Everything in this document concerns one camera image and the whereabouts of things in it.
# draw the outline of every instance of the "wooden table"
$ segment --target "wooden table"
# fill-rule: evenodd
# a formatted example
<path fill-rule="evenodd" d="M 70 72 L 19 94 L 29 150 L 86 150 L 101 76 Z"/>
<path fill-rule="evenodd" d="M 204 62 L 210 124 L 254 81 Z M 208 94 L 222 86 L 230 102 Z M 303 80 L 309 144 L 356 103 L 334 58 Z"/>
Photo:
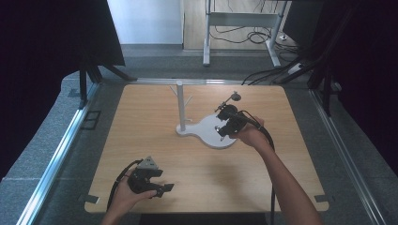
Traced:
<path fill-rule="evenodd" d="M 324 195 L 284 90 L 278 86 L 184 85 L 192 96 L 186 117 L 198 123 L 238 91 L 242 100 L 228 102 L 265 119 L 276 152 L 298 179 L 318 211 Z M 175 184 L 162 198 L 139 202 L 137 213 L 234 213 L 270 211 L 271 183 L 264 162 L 241 141 L 223 150 L 207 147 L 196 137 L 176 134 L 177 98 L 169 85 L 131 84 L 124 89 L 104 146 L 85 210 L 105 212 L 116 177 L 135 159 L 152 156 L 163 175 L 152 183 Z"/>

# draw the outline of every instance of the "floor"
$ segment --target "floor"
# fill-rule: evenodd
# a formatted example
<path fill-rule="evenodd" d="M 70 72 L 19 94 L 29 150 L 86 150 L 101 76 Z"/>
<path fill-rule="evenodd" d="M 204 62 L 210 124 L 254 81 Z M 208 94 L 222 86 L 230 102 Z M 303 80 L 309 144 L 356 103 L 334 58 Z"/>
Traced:
<path fill-rule="evenodd" d="M 184 50 L 180 45 L 123 45 L 122 49 L 126 66 L 120 69 L 138 77 L 136 83 L 173 83 L 175 79 L 186 79 L 188 83 L 242 84 L 250 74 L 272 68 L 265 51 L 216 51 L 211 55 L 210 67 L 203 67 L 202 52 Z M 295 57 L 283 56 L 284 65 Z M 123 87 L 130 82 L 103 67 L 100 71 L 101 84 L 88 82 L 95 94 L 86 108 L 89 114 L 100 112 L 98 123 L 93 124 L 86 117 L 79 124 L 67 152 L 55 163 L 59 172 L 44 184 L 48 185 L 48 192 L 42 195 L 42 206 L 33 217 L 27 218 L 27 223 L 99 224 L 103 217 L 85 212 L 84 202 Z M 265 74 L 252 76 L 250 81 Z M 272 81 L 287 75 L 284 71 L 264 78 L 259 85 L 273 85 Z M 320 201 L 328 201 L 330 208 L 321 214 L 322 218 L 326 224 L 397 224 L 397 177 L 337 96 L 331 97 L 331 117 L 325 117 L 317 101 L 320 92 L 311 92 L 306 86 L 309 76 L 305 74 L 283 88 L 327 194 Z M 32 196 L 38 196 L 34 191 L 74 116 L 80 112 L 79 103 L 79 77 L 78 73 L 72 73 L 64 79 L 58 100 L 35 138 L 0 183 L 0 224 L 16 224 L 26 215 L 25 207 Z M 140 220 L 147 221 L 141 219 L 145 217 L 129 214 L 121 224 L 140 224 Z M 281 214 L 276 215 L 276 224 L 284 224 Z"/>

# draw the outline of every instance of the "human arm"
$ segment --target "human arm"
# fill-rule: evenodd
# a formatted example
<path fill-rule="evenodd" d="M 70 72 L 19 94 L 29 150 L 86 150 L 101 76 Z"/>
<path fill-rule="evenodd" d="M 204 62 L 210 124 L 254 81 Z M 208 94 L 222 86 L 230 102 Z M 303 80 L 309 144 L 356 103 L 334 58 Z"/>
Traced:
<path fill-rule="evenodd" d="M 262 126 L 264 125 L 264 120 L 258 117 L 255 119 Z M 313 203 L 292 173 L 275 154 L 262 132 L 248 124 L 239 133 L 230 135 L 230 138 L 241 139 L 253 147 L 264 160 L 287 224 L 323 224 Z"/>
<path fill-rule="evenodd" d="M 112 203 L 102 219 L 101 225 L 118 224 L 120 219 L 127 214 L 136 203 L 156 195 L 156 190 L 149 190 L 140 194 L 132 192 L 127 183 L 128 176 L 131 175 L 131 172 L 132 171 L 126 172 L 126 175 L 120 180 Z"/>

